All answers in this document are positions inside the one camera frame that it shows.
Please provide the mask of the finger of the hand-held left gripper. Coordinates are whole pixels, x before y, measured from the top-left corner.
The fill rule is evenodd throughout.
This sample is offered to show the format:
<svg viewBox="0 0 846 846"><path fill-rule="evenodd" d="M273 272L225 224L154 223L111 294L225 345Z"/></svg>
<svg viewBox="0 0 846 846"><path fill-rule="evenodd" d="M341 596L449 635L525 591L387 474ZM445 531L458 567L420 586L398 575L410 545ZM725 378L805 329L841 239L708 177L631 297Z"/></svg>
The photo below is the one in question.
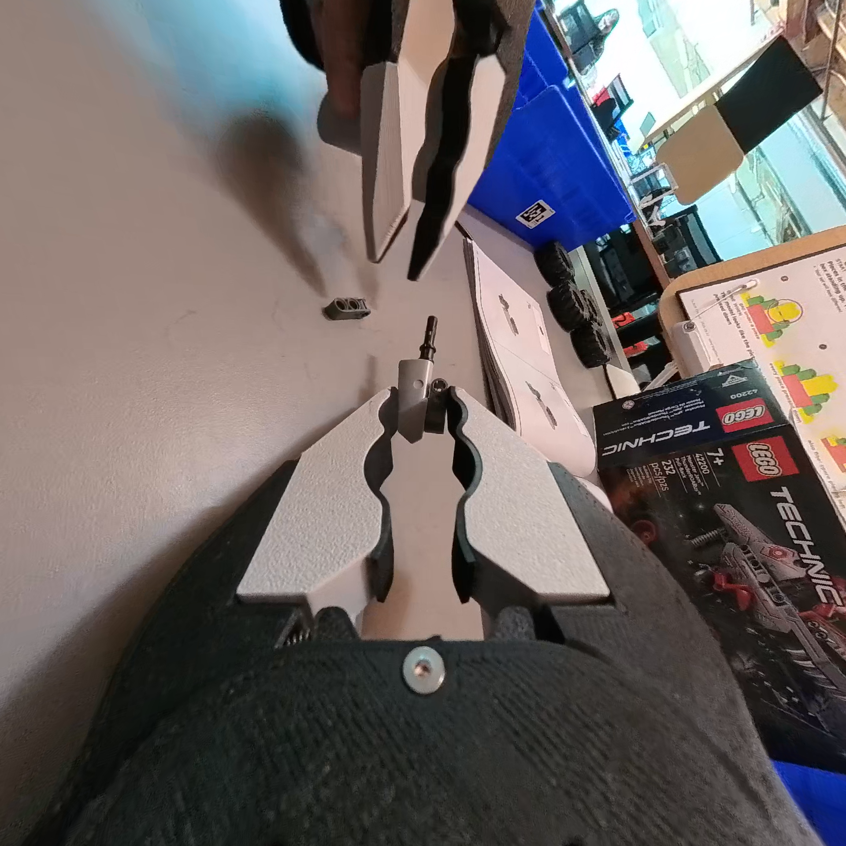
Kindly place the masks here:
<svg viewBox="0 0 846 846"><path fill-rule="evenodd" d="M506 26L496 4L450 2L449 10L449 44L427 84L422 145L411 170L411 281L426 274L486 167L506 82L497 56Z"/></svg>
<svg viewBox="0 0 846 846"><path fill-rule="evenodd" d="M381 262L407 222L427 110L456 31L450 1L372 2L360 81L367 254Z"/></svg>

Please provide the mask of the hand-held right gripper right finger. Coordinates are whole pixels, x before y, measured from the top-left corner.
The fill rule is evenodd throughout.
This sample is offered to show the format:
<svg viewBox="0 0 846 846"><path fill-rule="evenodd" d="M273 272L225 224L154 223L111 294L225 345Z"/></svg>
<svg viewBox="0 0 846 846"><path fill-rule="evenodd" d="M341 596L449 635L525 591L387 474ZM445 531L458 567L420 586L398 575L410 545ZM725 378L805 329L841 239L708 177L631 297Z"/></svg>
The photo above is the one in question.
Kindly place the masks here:
<svg viewBox="0 0 846 846"><path fill-rule="evenodd" d="M602 604L612 597L569 499L569 474L464 389L451 387L448 429L456 510L452 579L460 602L494 619L509 607Z"/></svg>

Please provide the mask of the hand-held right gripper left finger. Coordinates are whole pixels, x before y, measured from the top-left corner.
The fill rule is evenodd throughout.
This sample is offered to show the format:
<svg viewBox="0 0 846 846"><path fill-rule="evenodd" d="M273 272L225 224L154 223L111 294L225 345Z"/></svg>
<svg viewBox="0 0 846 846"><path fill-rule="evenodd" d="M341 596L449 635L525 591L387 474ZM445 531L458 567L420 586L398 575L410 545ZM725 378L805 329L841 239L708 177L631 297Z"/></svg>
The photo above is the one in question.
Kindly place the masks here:
<svg viewBox="0 0 846 846"><path fill-rule="evenodd" d="M393 470L397 390L385 388L302 453L241 578L247 603L342 609L360 627L393 583L381 489Z"/></svg>

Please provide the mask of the white toy brick assembly with pin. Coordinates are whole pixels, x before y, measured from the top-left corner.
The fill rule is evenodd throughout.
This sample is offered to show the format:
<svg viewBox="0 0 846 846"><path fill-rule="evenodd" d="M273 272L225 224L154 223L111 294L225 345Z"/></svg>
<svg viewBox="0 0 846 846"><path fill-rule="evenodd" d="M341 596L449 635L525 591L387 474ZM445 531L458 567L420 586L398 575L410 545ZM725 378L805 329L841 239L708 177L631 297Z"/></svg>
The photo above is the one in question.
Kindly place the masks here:
<svg viewBox="0 0 846 846"><path fill-rule="evenodd" d="M438 319L427 319L423 343L416 359L401 360L397 373L397 431L409 443L424 434L442 434L446 427L449 384L434 377Z"/></svg>

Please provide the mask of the grey desk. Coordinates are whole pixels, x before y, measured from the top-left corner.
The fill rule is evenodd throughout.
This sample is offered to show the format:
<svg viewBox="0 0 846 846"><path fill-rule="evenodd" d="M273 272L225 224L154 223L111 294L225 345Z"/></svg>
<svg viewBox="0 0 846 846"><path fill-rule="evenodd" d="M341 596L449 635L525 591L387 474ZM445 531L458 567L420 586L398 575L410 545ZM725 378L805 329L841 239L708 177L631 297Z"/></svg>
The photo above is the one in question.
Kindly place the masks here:
<svg viewBox="0 0 846 846"><path fill-rule="evenodd" d="M2 840L185 558L428 315L484 398L460 234L369 264L324 89L278 2L2 2Z"/></svg>

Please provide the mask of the person's left hand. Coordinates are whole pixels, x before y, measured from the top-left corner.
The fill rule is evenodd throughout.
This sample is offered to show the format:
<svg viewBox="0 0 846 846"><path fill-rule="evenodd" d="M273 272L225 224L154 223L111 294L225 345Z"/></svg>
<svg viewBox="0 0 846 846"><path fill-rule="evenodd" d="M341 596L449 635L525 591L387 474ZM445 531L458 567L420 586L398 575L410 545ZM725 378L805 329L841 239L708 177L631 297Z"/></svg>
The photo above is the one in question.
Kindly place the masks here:
<svg viewBox="0 0 846 846"><path fill-rule="evenodd" d="M327 93L334 109L345 119L355 119L360 113L363 43L368 15L369 2L323 3L323 62Z"/></svg>

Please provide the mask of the blue plastic bin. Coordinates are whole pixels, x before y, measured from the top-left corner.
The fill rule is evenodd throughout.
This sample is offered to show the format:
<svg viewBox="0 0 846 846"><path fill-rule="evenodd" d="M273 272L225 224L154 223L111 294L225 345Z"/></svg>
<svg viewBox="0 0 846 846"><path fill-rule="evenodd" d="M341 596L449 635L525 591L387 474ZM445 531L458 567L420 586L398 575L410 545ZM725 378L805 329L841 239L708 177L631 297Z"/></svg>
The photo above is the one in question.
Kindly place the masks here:
<svg viewBox="0 0 846 846"><path fill-rule="evenodd" d="M633 223L635 211L541 8L512 111L468 204L534 248L557 240L572 250ZM515 217L537 200L555 215L527 229Z"/></svg>

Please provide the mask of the open instruction booklet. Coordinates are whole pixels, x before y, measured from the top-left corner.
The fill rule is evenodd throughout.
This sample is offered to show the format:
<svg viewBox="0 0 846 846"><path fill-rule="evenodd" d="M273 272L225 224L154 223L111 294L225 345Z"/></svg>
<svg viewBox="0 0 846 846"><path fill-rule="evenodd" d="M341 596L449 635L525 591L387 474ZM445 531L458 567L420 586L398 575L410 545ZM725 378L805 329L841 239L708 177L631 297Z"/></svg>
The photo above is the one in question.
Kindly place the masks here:
<svg viewBox="0 0 846 846"><path fill-rule="evenodd" d="M541 307L469 235L463 241L495 415L548 461L588 479L597 448L558 378Z"/></svg>

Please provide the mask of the dark toy set box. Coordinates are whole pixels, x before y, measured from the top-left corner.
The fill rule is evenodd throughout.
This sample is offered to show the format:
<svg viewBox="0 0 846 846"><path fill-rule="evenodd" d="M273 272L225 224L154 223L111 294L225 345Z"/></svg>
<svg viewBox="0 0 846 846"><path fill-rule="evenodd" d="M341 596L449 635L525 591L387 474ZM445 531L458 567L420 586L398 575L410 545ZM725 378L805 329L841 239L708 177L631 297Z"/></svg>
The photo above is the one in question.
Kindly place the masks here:
<svg viewBox="0 0 846 846"><path fill-rule="evenodd" d="M770 756L844 773L844 528L755 361L593 422L613 512L711 628Z"/></svg>

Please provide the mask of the beige and black panel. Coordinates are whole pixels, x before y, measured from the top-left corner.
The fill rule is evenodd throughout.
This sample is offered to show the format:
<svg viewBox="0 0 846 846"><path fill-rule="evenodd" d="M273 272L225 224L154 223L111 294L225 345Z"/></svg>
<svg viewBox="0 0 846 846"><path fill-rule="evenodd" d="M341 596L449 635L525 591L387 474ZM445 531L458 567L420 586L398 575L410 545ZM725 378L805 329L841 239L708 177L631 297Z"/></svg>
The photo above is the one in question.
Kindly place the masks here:
<svg viewBox="0 0 846 846"><path fill-rule="evenodd" d="M726 93L670 135L655 164L669 171L677 201L694 204L821 94L790 42L777 37Z"/></svg>

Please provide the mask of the dark cluttered shelf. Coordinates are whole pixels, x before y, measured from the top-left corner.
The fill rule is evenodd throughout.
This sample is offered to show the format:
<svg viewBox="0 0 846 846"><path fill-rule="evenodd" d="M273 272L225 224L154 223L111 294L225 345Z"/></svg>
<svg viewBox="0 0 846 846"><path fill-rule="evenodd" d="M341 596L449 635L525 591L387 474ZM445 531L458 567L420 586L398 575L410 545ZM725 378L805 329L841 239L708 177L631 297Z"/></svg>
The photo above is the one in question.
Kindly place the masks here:
<svg viewBox="0 0 846 846"><path fill-rule="evenodd" d="M589 242L585 252L612 319L612 338L644 384L671 360L658 315L661 295L676 278L721 258L695 205L652 227L636 218Z"/></svg>

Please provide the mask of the white clamp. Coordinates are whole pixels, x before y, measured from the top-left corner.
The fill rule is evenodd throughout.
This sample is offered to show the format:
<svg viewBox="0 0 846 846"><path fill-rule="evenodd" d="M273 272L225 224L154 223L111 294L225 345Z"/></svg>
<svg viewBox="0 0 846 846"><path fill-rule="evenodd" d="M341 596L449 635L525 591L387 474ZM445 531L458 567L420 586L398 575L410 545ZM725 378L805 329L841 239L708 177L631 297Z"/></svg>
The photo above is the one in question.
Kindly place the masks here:
<svg viewBox="0 0 846 846"><path fill-rule="evenodd" d="M674 324L670 329L670 340L673 359L682 378L716 371L724 366L701 325L695 321Z"/></svg>

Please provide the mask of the wooden board with printed sheet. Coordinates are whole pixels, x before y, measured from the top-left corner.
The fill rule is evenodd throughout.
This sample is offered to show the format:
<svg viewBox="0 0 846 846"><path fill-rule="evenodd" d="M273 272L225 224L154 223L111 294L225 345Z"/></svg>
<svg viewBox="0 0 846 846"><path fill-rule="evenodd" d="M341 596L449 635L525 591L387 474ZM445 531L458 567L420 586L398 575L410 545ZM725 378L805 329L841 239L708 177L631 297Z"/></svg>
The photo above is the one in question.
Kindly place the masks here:
<svg viewBox="0 0 846 846"><path fill-rule="evenodd" d="M659 320L671 354L690 320L724 365L756 362L844 519L845 227L687 272Z"/></svg>

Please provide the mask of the blue container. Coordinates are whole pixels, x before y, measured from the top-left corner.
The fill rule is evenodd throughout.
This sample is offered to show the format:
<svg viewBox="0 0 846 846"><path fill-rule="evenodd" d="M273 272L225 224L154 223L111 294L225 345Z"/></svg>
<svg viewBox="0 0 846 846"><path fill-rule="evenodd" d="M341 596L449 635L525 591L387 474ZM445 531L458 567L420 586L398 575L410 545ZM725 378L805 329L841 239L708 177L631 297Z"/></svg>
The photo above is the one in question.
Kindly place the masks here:
<svg viewBox="0 0 846 846"><path fill-rule="evenodd" d="M772 761L792 799L826 845L845 844L845 775Z"/></svg>

